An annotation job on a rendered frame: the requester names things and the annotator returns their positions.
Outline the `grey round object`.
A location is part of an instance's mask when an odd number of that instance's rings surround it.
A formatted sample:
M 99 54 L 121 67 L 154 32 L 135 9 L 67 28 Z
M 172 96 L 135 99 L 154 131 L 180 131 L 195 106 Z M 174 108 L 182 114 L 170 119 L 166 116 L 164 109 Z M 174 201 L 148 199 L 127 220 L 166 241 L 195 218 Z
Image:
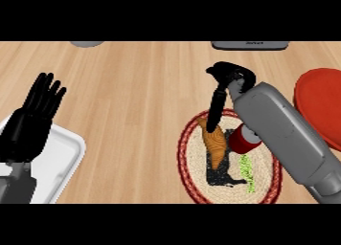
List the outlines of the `grey round object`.
M 105 41 L 71 41 L 71 44 L 80 48 L 92 48 L 99 46 Z

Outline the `woven placemat with red rim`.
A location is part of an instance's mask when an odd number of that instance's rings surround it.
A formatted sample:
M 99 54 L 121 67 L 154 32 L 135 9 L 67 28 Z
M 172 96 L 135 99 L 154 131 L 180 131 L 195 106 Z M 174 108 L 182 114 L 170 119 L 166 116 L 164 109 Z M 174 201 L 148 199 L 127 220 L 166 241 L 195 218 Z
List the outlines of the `woven placemat with red rim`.
M 208 118 L 203 111 L 188 122 L 179 140 L 179 171 L 188 194 L 197 203 L 207 204 L 273 204 L 282 191 L 284 172 L 279 160 L 266 145 L 248 153 L 253 160 L 256 192 L 248 193 L 248 183 L 226 186 L 210 186 L 207 182 L 207 147 L 203 140 L 203 128 L 197 119 Z M 229 150 L 229 174 L 233 179 L 244 179 L 239 168 L 239 153 Z

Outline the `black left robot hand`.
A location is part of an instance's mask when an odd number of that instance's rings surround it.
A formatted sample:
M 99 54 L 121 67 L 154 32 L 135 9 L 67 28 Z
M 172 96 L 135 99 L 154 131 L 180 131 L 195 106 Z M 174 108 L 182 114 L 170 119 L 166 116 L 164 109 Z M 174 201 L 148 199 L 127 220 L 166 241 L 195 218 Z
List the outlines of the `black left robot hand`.
M 2 163 L 30 163 L 42 154 L 65 93 L 53 73 L 42 73 L 0 134 Z

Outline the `red can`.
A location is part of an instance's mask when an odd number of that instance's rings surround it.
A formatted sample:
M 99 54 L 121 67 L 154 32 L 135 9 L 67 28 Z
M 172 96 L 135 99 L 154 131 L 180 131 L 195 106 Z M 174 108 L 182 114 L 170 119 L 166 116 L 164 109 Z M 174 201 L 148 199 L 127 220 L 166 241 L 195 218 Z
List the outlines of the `red can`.
M 229 147 L 239 154 L 248 153 L 262 145 L 262 139 L 254 131 L 241 124 L 229 136 Z

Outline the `orange-brown croissant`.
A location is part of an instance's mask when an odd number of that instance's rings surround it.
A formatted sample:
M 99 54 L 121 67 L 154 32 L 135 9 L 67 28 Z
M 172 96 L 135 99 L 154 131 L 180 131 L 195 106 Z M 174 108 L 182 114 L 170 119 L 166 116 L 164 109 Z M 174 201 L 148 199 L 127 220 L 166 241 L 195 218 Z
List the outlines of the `orange-brown croissant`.
M 226 137 L 222 131 L 222 127 L 216 127 L 216 131 L 210 133 L 207 131 L 207 120 L 204 118 L 197 119 L 203 128 L 203 140 L 207 150 L 211 154 L 211 167 L 217 169 L 226 153 Z

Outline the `red bowl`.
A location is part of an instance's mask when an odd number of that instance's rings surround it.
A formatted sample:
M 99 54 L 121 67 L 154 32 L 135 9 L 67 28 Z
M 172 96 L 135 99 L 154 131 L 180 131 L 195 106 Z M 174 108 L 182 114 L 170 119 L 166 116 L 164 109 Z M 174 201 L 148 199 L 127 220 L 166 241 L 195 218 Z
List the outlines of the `red bowl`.
M 341 70 L 306 72 L 295 83 L 293 101 L 328 145 L 341 151 Z

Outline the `dark grey appliance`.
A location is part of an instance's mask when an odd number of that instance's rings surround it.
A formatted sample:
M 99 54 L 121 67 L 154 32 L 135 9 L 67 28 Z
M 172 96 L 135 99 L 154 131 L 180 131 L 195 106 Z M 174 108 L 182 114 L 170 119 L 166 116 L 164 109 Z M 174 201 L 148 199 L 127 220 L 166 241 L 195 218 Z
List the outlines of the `dark grey appliance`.
M 281 51 L 290 46 L 288 41 L 213 41 L 213 47 L 231 51 Z

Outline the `white rectangular tray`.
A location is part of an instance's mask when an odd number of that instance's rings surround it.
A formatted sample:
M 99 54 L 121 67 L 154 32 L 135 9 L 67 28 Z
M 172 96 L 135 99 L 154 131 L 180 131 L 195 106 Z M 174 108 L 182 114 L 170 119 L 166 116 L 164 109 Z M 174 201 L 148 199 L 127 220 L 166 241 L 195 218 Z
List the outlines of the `white rectangular tray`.
M 30 165 L 31 176 L 37 179 L 31 204 L 56 202 L 84 156 L 84 138 L 53 124 L 43 153 Z M 12 172 L 14 168 L 0 163 L 0 201 L 9 187 L 8 176 Z

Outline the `green vegetable stalk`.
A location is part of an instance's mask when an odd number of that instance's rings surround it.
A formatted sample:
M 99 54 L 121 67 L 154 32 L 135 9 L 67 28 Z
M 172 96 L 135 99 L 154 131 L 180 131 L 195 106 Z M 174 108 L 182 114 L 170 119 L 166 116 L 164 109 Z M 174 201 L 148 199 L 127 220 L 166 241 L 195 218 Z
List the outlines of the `green vegetable stalk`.
M 239 158 L 241 175 L 248 182 L 248 193 L 256 192 L 256 178 L 253 160 L 248 154 L 242 154 Z

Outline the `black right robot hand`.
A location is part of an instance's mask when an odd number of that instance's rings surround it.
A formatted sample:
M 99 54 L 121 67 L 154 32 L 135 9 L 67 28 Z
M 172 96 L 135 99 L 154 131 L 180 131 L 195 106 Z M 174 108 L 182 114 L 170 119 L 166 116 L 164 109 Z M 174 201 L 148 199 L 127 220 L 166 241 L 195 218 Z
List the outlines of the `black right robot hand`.
M 207 69 L 219 82 L 214 92 L 210 115 L 207 121 L 207 131 L 213 133 L 222 121 L 222 111 L 226 97 L 236 100 L 256 86 L 256 73 L 241 65 L 220 61 Z

